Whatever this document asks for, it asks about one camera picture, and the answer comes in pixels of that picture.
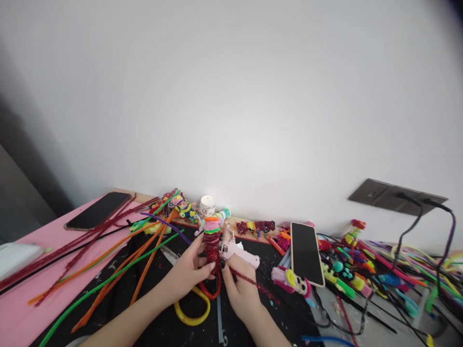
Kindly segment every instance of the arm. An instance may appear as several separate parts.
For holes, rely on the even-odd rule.
[[[130,347],[163,310],[183,298],[197,283],[214,279],[210,273],[215,263],[204,266],[207,259],[198,258],[204,250],[203,238],[203,234],[196,238],[158,285],[80,346]]]
[[[243,321],[258,347],[291,346],[280,328],[275,324],[270,313],[262,305],[257,287],[244,279],[233,280],[229,264],[241,274],[256,280],[255,270],[240,257],[233,255],[227,263],[222,260],[222,274],[231,306]]]

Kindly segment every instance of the smartphone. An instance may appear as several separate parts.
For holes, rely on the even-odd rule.
[[[308,225],[291,223],[291,270],[316,287],[325,286],[317,233]]]
[[[88,231],[95,228],[108,220],[131,197],[128,193],[110,192],[64,224],[64,229]]]

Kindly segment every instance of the black cutting mat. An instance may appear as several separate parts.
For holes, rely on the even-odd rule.
[[[184,234],[188,239],[194,239],[193,233],[196,229],[184,226],[179,226],[179,228],[185,229]],[[144,233],[134,236],[127,246],[118,252],[114,259],[110,261],[108,266],[99,274],[99,276],[97,276],[97,278],[93,279],[93,281],[71,303],[71,305],[89,290],[109,278],[113,274],[114,269],[116,269],[128,255],[132,254],[141,247],[149,237],[151,237],[151,235],[145,235]],[[260,270],[267,276],[270,276],[271,268],[278,265],[281,260],[281,255],[271,245],[244,239],[237,240],[243,242],[243,246],[246,251],[252,254],[257,254],[260,257]],[[156,242],[153,242],[149,249],[153,249],[155,243]],[[170,241],[167,246],[175,253],[182,254],[188,245],[180,237],[176,237]],[[90,318],[85,327],[79,329],[74,334],[70,334],[74,325],[90,308],[97,294],[95,293],[77,306],[58,327],[55,334],[48,342],[48,346],[66,346],[68,343],[80,336],[91,335],[108,323],[112,318],[124,311],[132,299],[132,294],[135,291],[138,279],[143,272],[147,259],[148,257],[134,265],[126,272],[122,279],[95,310],[93,316]],[[161,251],[158,251],[146,275],[139,295],[141,296],[146,294],[167,274],[171,268],[172,266],[168,260],[164,257]],[[275,292],[275,287],[273,287],[269,283],[269,280],[259,271],[257,272],[257,281],[279,298]],[[212,293],[215,291],[214,281],[210,281],[207,286]],[[260,300],[268,309],[273,320],[285,334],[286,338],[292,343],[302,346],[304,343],[300,339],[301,335],[319,335],[317,328],[304,322],[295,313],[297,312],[313,319],[310,308],[304,298],[299,294],[286,293],[281,288],[277,288],[277,292],[287,302],[289,302],[292,307],[288,307],[283,301],[279,306],[277,306],[275,302],[271,301],[263,293],[259,293]],[[228,344],[230,346],[255,346],[251,335],[248,333],[246,327],[235,315],[232,307],[230,306],[223,282],[220,298],[222,329],[224,329],[224,335],[226,336],[226,340],[228,340]],[[190,317],[198,317],[202,315],[205,310],[205,303],[202,299],[191,292],[185,298],[180,300],[180,306],[183,312]],[[53,324],[51,324],[31,344],[31,346],[38,346]],[[209,316],[204,323],[196,327],[189,327],[181,323],[175,314],[174,306],[169,307],[148,326],[134,346],[220,346],[218,342],[217,301],[215,300],[211,302],[211,311]]]

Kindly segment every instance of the wall outlet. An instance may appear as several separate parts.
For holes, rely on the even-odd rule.
[[[398,198],[398,193],[405,193],[420,202],[426,198],[433,199],[439,203],[443,203],[448,200],[442,196],[394,186],[371,178],[368,178],[364,183],[362,183],[362,185],[349,197],[349,200],[418,216],[420,212],[419,207],[407,200]],[[423,204],[423,215],[431,211],[433,208],[434,206]]]

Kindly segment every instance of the person's left hand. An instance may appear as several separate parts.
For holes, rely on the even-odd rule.
[[[204,233],[193,241],[172,270],[159,283],[164,288],[164,298],[170,304],[183,298],[199,282],[215,278],[214,275],[211,275],[211,271],[215,268],[216,263],[206,265],[207,259],[198,257],[204,251],[203,238]]]

